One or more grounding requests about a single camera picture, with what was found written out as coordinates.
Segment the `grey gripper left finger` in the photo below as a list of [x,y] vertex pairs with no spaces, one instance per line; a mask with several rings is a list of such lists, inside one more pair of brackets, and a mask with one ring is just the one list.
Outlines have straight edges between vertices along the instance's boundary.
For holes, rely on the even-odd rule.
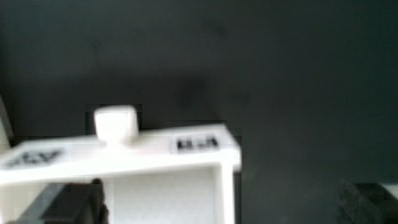
[[109,224],[104,181],[68,183],[42,213],[45,224]]

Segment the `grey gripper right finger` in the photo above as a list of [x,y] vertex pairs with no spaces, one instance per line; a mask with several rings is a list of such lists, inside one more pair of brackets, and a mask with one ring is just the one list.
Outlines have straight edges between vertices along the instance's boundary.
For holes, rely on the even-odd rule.
[[342,182],[337,224],[398,224],[398,198],[379,183]]

